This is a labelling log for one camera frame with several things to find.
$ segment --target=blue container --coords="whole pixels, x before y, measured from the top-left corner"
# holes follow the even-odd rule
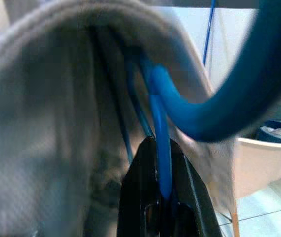
[[[270,128],[280,128],[281,129],[281,122],[278,121],[267,121],[264,123],[263,126],[270,127]],[[264,141],[264,142],[275,142],[275,143],[281,143],[281,138],[273,136],[272,134],[269,134],[265,131],[263,131],[261,128],[258,129],[256,137],[257,140]]]

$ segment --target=white object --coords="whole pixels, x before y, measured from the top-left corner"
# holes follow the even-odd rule
[[[281,178],[281,143],[238,138],[234,158],[235,198]]]
[[[274,137],[277,137],[277,138],[280,138],[281,139],[281,129],[280,128],[271,128],[271,127],[261,127],[260,128],[262,131],[274,136]]]

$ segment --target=tiled floor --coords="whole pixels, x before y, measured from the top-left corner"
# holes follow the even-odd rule
[[[241,237],[281,237],[281,197],[272,188],[239,199],[237,210]],[[216,215],[223,236],[233,237],[230,220]]]

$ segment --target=gray cloth bag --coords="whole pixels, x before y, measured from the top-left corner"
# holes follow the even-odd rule
[[[93,203],[117,209],[129,164],[89,26],[97,27],[111,62],[134,153],[144,134],[127,94],[123,57],[107,26],[166,66],[190,102],[212,95],[181,26],[143,2],[57,0],[26,15],[0,35],[0,235],[81,236]],[[152,124],[141,77],[135,82]],[[214,206],[232,210],[234,138],[197,143],[171,123],[170,134],[211,184]],[[118,185],[116,192],[110,183]]]

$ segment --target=blue cable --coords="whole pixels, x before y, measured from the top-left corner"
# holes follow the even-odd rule
[[[209,36],[210,36],[210,28],[211,28],[211,22],[213,20],[215,5],[216,5],[216,0],[212,0],[211,1],[210,14],[209,14],[209,20],[208,20],[206,41],[205,41],[204,57],[203,57],[203,64],[204,65],[206,65],[207,51],[208,51],[208,42],[209,42]]]
[[[160,77],[163,75],[152,74],[155,68],[151,61],[143,54],[137,55],[138,63],[141,68],[147,90],[149,91],[150,106],[154,119],[156,141],[157,141],[157,157],[159,170],[159,188],[165,200],[170,200],[172,191],[172,160],[171,160],[171,146],[170,136],[168,132],[168,125],[166,121],[166,113],[160,97],[157,94],[154,85],[151,81],[152,77]]]
[[[124,56],[127,90],[128,90],[128,94],[131,99],[131,102],[136,111],[139,122],[140,122],[146,136],[154,136],[154,134],[150,128],[150,125],[148,123],[145,112],[141,108],[141,105],[140,105],[140,102],[139,102],[139,99],[138,99],[138,96],[137,96],[137,93],[135,90],[134,64],[133,64],[133,59],[135,59],[134,55],[133,55],[133,51],[135,51],[135,50],[132,47],[127,48],[122,37],[113,28],[109,27],[109,31],[110,31],[112,37],[115,39],[116,43],[118,44],[118,47],[120,48],[120,50]]]
[[[265,2],[227,80],[207,102],[189,103],[164,67],[153,74],[167,114],[186,135],[216,142],[236,134],[281,96],[281,0]]]
[[[146,117],[144,111],[142,110],[141,105],[139,103],[139,99],[137,97],[137,93],[136,93],[135,85],[134,85],[134,65],[131,60],[125,61],[125,69],[127,72],[127,88],[128,88],[129,97],[134,106],[134,109],[136,111],[140,124],[141,124],[146,136],[154,136],[154,134],[149,126],[147,117]]]
[[[159,187],[164,199],[170,200],[172,191],[172,160],[166,113],[159,95],[150,94],[149,97],[157,140]]]
[[[168,132],[168,125],[166,121],[166,113],[163,108],[163,104],[160,101],[159,95],[155,92],[151,81],[153,63],[148,59],[143,50],[138,47],[127,48],[122,40],[122,37],[110,29],[112,36],[118,43],[125,57],[125,66],[127,71],[127,86],[130,98],[137,112],[138,118],[142,124],[142,127],[146,134],[153,136],[150,126],[147,122],[146,116],[143,113],[139,100],[136,97],[134,87],[134,68],[133,62],[137,63],[140,67],[140,72],[144,79],[146,88],[149,92],[150,106],[154,119],[156,141],[157,141],[157,158],[158,158],[158,170],[159,170],[159,188],[160,192],[165,200],[170,200],[172,191],[172,160],[171,160],[171,145],[170,136]]]
[[[125,146],[126,146],[128,160],[129,160],[129,163],[131,164],[132,160],[133,160],[133,153],[132,153],[132,149],[131,149],[129,134],[128,134],[127,128],[125,126],[124,118],[123,118],[123,115],[122,115],[122,110],[121,110],[121,107],[120,107],[119,98],[118,98],[117,93],[116,93],[114,80],[112,78],[112,73],[110,72],[110,68],[109,68],[109,66],[106,62],[104,51],[103,51],[103,49],[102,49],[102,47],[99,43],[99,40],[98,40],[98,37],[97,37],[97,31],[96,31],[95,27],[90,27],[90,32],[91,32],[91,38],[93,40],[93,44],[96,48],[95,51],[99,55],[100,63],[103,67],[103,70],[105,72],[106,80],[109,84],[109,90],[110,90],[110,93],[111,93],[111,96],[112,96],[112,99],[113,99],[114,108],[116,110],[117,118],[118,118],[118,121],[119,121],[120,131],[121,131],[121,134],[122,134]]]

